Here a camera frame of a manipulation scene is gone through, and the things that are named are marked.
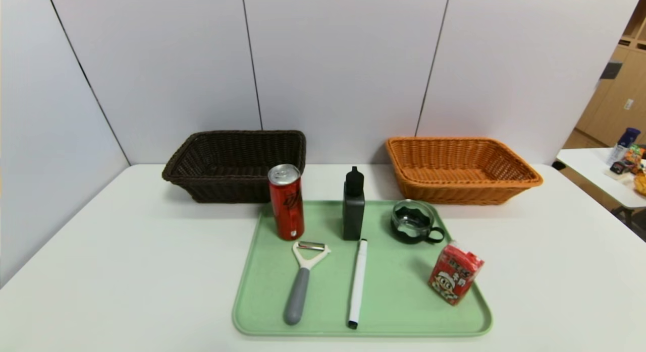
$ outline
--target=green tray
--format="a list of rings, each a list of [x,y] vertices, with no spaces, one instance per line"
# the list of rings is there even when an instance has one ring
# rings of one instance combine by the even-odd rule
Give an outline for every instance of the green tray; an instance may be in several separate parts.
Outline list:
[[[260,214],[233,306],[233,323],[245,334],[263,336],[478,336],[491,329],[492,315],[475,283],[457,306],[427,284],[440,250],[406,245],[390,235],[396,201],[365,203],[362,237],[368,240],[359,325],[349,329],[357,242],[341,239],[341,201],[305,201],[305,233],[300,240],[328,244],[332,252],[309,277],[302,320],[287,325],[283,312],[298,271],[292,242],[279,239],[271,205]],[[433,209],[439,226],[444,227]],[[303,250],[305,258],[316,251]]]

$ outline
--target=orange wicker basket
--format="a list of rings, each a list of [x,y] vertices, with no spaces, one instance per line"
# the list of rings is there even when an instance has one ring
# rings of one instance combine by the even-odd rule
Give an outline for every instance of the orange wicker basket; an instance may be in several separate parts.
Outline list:
[[[499,205],[543,178],[503,143],[488,138],[390,138],[386,148],[406,198]]]

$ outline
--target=peeler blade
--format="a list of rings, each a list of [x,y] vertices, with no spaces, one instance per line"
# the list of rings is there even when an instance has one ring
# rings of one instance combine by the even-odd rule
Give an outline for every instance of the peeler blade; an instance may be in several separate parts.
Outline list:
[[[299,241],[298,247],[301,249],[309,249],[309,250],[317,250],[317,251],[325,250],[325,244],[320,244],[319,242]]]

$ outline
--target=bottle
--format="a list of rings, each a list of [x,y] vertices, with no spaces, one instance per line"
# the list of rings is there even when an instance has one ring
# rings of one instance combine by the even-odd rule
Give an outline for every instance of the bottle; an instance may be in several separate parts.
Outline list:
[[[628,151],[628,148],[630,148],[632,143],[635,142],[639,134],[641,134],[641,132],[635,128],[626,128],[626,131],[623,133],[621,138],[619,138],[617,144],[612,148],[610,156],[606,160],[606,164],[612,165],[614,162],[622,160],[623,156]]]
[[[343,186],[343,239],[357,241],[361,239],[361,226],[365,208],[363,193],[364,177],[355,166],[346,175]]]

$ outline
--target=gray peeler handle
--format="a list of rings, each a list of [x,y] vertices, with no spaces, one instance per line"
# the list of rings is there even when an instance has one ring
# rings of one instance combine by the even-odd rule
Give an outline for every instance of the gray peeler handle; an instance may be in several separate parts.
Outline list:
[[[285,322],[289,325],[300,322],[300,317],[303,315],[303,307],[305,306],[305,294],[307,294],[308,282],[309,269],[301,267],[298,269],[294,284],[291,286],[291,293],[289,293],[289,299],[285,307]]]

